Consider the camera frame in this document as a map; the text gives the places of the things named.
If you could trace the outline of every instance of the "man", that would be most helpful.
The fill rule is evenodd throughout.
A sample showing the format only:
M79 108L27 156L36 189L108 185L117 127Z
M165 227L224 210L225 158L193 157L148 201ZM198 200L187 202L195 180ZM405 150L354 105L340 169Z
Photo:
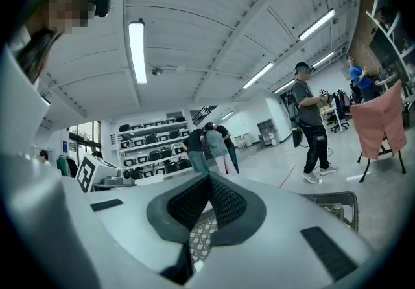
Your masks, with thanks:
M369 69L367 67L360 68L358 65L355 65L355 59L352 55L347 55L349 62L349 74L352 80L355 81L359 87L363 100L365 102L371 101L377 97L377 92L375 91L372 81L369 79Z
M46 151L42 150L39 153L40 162L44 165L51 166L51 163L49 162L49 155Z
M327 96L315 97L307 85L314 68L305 62L300 62L295 67L296 79L292 85L292 94L295 97L300 115L300 127L309 143L307 162L302 172L302 177L309 183L318 183L318 178L313 173L317 159L320 160L320 175L327 175L338 171L327 160L327 134L322 124L318 104L327 102Z
M203 154L203 143L205 143L205 134L202 129L193 130L189 137L182 143L182 147L189 156L189 161L192 164L194 172L209 171L205 155Z
M100 157L101 159L103 159L102 153L100 151L97 151L97 148L95 146L91 146L91 151L94 157Z
M228 149L229 156L231 157L233 166L239 174L238 160L236 158L235 146L233 145L231 140L231 134L229 133L229 131L227 131L227 129L224 126L219 126L217 124L213 125L213 129L215 129L222 135L226 148Z

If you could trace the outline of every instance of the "person in blue shirt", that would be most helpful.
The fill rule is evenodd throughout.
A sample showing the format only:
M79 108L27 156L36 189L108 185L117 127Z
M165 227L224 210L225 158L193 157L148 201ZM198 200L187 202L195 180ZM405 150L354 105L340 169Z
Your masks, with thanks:
M377 97L377 92L372 85L372 81L369 79L369 69L367 67L360 68L355 65L355 58L352 55L347 55L349 62L349 74L351 79L355 81L359 89L361 90L363 99L365 102L371 101Z

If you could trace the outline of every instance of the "brick wall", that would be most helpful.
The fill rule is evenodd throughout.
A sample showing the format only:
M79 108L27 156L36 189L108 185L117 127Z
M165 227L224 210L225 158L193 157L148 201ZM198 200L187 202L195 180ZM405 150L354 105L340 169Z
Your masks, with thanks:
M349 53L352 54L356 60L356 64L368 67L370 71L377 71L381 63L376 58L373 51L370 49L370 42L375 33L370 34L375 24L366 15L366 11L372 12L374 0L361 0L359 8L359 19L357 22L355 34L350 45Z

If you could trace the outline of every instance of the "woman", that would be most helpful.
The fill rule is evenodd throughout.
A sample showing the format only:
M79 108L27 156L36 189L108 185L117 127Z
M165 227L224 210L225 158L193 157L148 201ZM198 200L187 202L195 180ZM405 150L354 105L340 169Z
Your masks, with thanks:
M219 172L222 174L226 174L228 171L229 175L238 175L231 157L228 153L228 149L226 148L225 142L223 140L222 135L220 132L214 130L213 123L206 123L205 125L206 130L206 143L210 147L210 152L212 156L215 158L216 164L218 165Z
M96 0L37 0L9 43L27 78L37 88L53 43L71 27L85 26Z

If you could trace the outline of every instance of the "pink cloth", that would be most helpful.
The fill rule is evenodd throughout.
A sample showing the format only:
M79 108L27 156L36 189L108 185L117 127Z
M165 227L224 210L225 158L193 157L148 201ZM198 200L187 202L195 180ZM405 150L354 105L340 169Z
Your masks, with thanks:
M377 159L384 135L392 153L401 150L407 143L402 121L401 81L398 80L385 94L365 102L352 105L355 129L362 146L362 155Z

